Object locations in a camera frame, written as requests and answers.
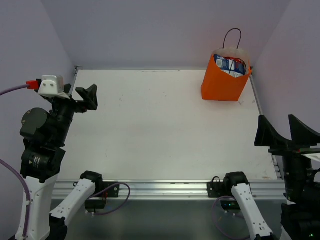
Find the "blue snack packet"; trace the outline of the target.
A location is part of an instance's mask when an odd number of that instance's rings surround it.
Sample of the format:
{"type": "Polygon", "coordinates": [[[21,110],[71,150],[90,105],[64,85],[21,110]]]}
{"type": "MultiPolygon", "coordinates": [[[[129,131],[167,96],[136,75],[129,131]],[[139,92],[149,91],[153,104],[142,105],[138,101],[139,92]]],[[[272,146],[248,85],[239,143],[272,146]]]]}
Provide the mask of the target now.
{"type": "Polygon", "coordinates": [[[247,72],[247,65],[240,58],[222,57],[218,54],[214,54],[213,58],[218,68],[234,78],[242,77],[247,72]]]}

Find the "orange paper bag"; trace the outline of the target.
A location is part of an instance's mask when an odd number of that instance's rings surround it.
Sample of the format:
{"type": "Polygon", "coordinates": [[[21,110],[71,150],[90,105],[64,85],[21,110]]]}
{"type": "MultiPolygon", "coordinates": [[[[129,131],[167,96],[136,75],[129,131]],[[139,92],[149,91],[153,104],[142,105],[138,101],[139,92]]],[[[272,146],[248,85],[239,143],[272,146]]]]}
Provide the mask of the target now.
{"type": "Polygon", "coordinates": [[[210,56],[200,88],[202,99],[208,101],[238,101],[251,74],[252,68],[249,54],[240,48],[240,41],[236,46],[231,47],[227,47],[224,41],[222,47],[214,50],[210,56]],[[223,72],[216,65],[215,54],[243,60],[247,67],[246,74],[240,77],[233,77],[223,72]]]}

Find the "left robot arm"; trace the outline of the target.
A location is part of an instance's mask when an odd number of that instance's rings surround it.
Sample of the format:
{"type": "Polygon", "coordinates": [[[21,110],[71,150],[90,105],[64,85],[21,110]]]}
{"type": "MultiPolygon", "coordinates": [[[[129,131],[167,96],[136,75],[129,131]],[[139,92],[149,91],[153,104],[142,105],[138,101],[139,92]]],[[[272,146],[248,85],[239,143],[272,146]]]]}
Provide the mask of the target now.
{"type": "Polygon", "coordinates": [[[27,186],[22,209],[25,216],[20,220],[23,229],[16,240],[64,240],[68,226],[80,207],[91,196],[103,193],[101,174],[85,171],[72,192],[54,210],[51,210],[53,190],[66,154],[63,147],[76,113],[84,114],[98,108],[97,85],[75,91],[82,100],[48,97],[52,109],[36,107],[28,110],[21,120],[20,135],[25,150],[21,156],[20,175],[27,186]]]}

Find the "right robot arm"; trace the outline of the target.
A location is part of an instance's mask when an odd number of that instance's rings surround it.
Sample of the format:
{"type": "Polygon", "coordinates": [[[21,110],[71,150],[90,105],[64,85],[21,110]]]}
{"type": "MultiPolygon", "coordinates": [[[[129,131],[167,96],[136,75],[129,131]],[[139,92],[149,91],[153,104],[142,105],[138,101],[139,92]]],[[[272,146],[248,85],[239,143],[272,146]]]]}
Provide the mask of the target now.
{"type": "MultiPolygon", "coordinates": [[[[291,138],[281,136],[264,115],[258,118],[254,141],[256,147],[267,147],[273,156],[282,157],[284,196],[281,205],[281,239],[318,240],[320,238],[320,184],[312,168],[311,154],[318,154],[320,134],[293,114],[288,116],[291,138]]],[[[251,185],[243,172],[227,173],[223,192],[233,197],[243,214],[252,240],[275,240],[252,196],[251,185]]]]}

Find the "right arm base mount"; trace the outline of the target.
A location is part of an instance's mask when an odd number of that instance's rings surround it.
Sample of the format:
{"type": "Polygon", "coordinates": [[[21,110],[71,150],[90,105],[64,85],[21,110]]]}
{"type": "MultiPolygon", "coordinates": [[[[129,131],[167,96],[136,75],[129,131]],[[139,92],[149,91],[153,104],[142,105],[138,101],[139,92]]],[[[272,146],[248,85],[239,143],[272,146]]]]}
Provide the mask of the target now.
{"type": "Polygon", "coordinates": [[[220,180],[219,176],[214,176],[211,181],[206,184],[207,193],[209,198],[219,198],[226,196],[228,198],[221,199],[218,206],[221,207],[226,213],[235,215],[240,214],[240,206],[236,200],[231,199],[233,195],[229,190],[226,190],[224,182],[220,180]]]}

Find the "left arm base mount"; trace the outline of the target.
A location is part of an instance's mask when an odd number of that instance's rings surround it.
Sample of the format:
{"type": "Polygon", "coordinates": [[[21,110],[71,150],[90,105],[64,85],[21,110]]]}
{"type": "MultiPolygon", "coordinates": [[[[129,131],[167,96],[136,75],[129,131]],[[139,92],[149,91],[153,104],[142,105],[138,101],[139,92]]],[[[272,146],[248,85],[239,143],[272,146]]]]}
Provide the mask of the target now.
{"type": "Polygon", "coordinates": [[[85,210],[88,212],[100,212],[107,206],[108,198],[119,196],[119,183],[103,181],[98,189],[84,203],[85,210]]]}

